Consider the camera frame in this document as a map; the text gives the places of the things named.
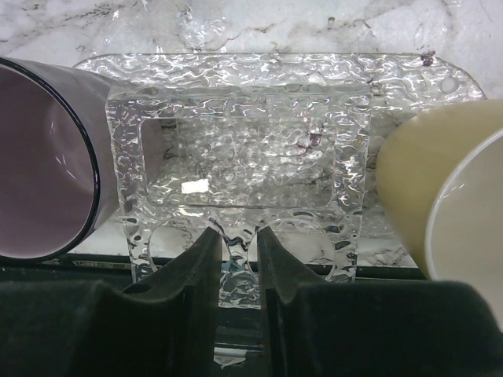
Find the circular hole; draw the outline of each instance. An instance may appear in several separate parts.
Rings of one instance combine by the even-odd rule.
[[[440,83],[440,90],[444,93],[452,93],[459,88],[459,82],[454,77],[445,77]]]
[[[268,224],[281,245],[304,264],[331,265],[333,244],[326,231],[312,220],[278,220]],[[256,253],[252,241],[250,253]]]
[[[152,285],[147,283],[136,283],[127,287],[123,293],[127,295],[135,295],[137,293],[145,293],[152,289]]]
[[[204,228],[196,225],[186,227],[174,221],[162,224],[150,237],[149,250],[153,257],[176,258],[189,249],[203,233]]]

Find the white marble surface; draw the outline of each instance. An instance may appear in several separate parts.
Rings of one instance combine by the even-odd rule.
[[[503,98],[502,14],[501,0],[0,0],[0,55],[73,65],[103,53],[435,50]],[[114,222],[78,249],[125,250]],[[363,265],[413,265],[393,240],[363,239],[361,253]]]

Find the textured clear plastic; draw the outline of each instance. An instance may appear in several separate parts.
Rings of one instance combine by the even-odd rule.
[[[402,260],[404,250],[386,222],[373,180],[375,157],[384,138],[397,125],[421,110],[484,98],[482,90],[465,71],[431,55],[381,53],[107,55],[85,60],[76,67],[105,75],[124,85],[173,89],[219,86],[245,88],[288,84],[366,86],[372,93],[372,119],[369,129],[370,145],[366,167],[362,236],[366,240],[386,240],[386,242],[379,241],[365,245],[365,253],[363,258],[360,258],[362,260],[369,258],[372,261],[370,258],[376,256],[379,264],[385,265],[392,265]],[[255,221],[250,215],[247,219]],[[329,228],[342,233],[339,234],[340,243],[337,245],[340,250],[343,250],[347,242],[351,243],[351,237],[344,233],[347,229],[349,227],[345,228],[344,225],[341,229]],[[173,247],[180,251],[197,235],[196,231],[184,231],[181,234],[163,227],[160,231],[163,238],[171,240]],[[228,236],[233,240],[229,243],[231,248],[236,244],[240,245],[237,235],[230,233]],[[334,262],[334,253],[331,252],[329,248],[331,245],[325,238],[293,235],[280,238],[303,262],[330,265]],[[305,248],[306,245],[310,245],[316,251],[310,252]],[[256,249],[252,241],[248,245],[248,257],[251,260],[255,258],[254,253]],[[241,271],[243,265],[245,263],[240,264],[231,259],[229,269]],[[339,270],[343,268],[343,264],[338,264],[338,268]]]
[[[188,247],[208,226],[226,242],[231,277],[255,279],[248,248],[263,226],[330,240],[322,253],[335,262],[330,278],[354,275],[369,143],[367,87],[176,90],[158,82],[114,88],[107,116],[137,278],[148,271],[142,267],[159,227],[190,233]],[[146,127],[163,131],[160,167],[145,165]],[[222,298],[257,303],[257,292],[243,302],[235,291],[223,289]]]

